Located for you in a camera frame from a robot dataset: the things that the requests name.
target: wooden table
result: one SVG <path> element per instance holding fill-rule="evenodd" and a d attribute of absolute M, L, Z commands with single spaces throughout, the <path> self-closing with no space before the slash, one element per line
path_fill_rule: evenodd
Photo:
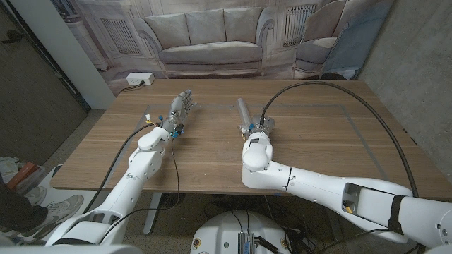
<path fill-rule="evenodd" d="M 237 98 L 244 98 L 250 115 L 281 88 L 296 80 L 156 80 L 153 85 L 123 92 L 104 113 L 51 181 L 55 188 L 95 190 L 123 141 L 143 125 L 148 112 L 154 121 L 167 115 L 180 92 L 191 89 L 198 106 L 185 123 L 185 133 L 174 141 L 174 153 L 183 193 L 266 194 L 241 181 L 242 145 L 237 126 Z M 332 81 L 363 97 L 397 136 L 410 163 L 420 196 L 451 199 L 452 185 L 403 130 L 374 93 L 359 81 Z M 267 111 L 275 119 L 270 138 L 273 160 L 332 176 L 386 179 L 410 187 L 390 138 L 358 101 L 331 87 L 310 85 L 287 91 Z M 127 147 L 107 188 L 113 188 L 127 170 L 126 159 L 136 148 L 140 132 Z M 177 191 L 176 172 L 168 152 L 160 171 L 144 191 Z"/>

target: door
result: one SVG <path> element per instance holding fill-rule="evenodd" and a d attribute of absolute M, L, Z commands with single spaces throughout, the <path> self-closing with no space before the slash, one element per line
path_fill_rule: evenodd
<path fill-rule="evenodd" d="M 8 31 L 23 33 L 0 8 Z M 28 39 L 0 43 L 0 157 L 44 164 L 86 115 Z"/>

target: power strip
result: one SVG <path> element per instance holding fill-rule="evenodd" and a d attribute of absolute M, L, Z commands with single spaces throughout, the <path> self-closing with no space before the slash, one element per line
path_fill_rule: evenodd
<path fill-rule="evenodd" d="M 145 85 L 151 85 L 155 77 L 153 73 L 130 73 L 126 79 L 129 85 L 140 85 L 141 81 L 144 81 Z"/>

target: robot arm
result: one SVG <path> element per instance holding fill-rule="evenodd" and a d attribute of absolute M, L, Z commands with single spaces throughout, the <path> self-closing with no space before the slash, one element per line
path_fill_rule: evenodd
<path fill-rule="evenodd" d="M 411 190 L 388 181 L 327 176 L 274 162 L 268 137 L 272 127 L 250 127 L 242 151 L 246 186 L 317 202 L 366 231 L 390 229 L 373 233 L 390 241 L 411 238 L 429 248 L 452 242 L 452 204 L 413 198 Z"/>
<path fill-rule="evenodd" d="M 138 148 L 129 157 L 129 168 L 105 201 L 90 212 L 66 220 L 51 235 L 46 246 L 121 243 L 129 218 L 116 225 L 105 238 L 103 236 L 117 220 L 132 212 L 144 183 L 162 165 L 164 146 L 172 138 L 182 134 L 182 123 L 193 105 L 190 90 L 176 97 L 162 126 L 155 127 L 140 138 Z"/>

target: printed backdrop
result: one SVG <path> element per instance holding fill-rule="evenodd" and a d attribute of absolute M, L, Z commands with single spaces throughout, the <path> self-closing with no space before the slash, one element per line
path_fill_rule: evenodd
<path fill-rule="evenodd" d="M 347 50 L 345 58 L 365 59 L 382 22 L 373 29 L 362 24 L 373 15 L 384 20 L 389 8 L 378 5 L 392 4 L 391 0 L 51 1 L 115 94 L 126 85 L 130 72 L 153 72 L 156 78 L 316 77 L 333 52 L 340 51 L 335 45 Z M 365 29 L 365 40 L 349 42 L 357 38 L 356 31 L 347 41 L 340 39 L 353 23 Z M 335 73 L 346 78 L 353 78 L 361 67 L 343 63 L 344 68 L 336 64 Z"/>

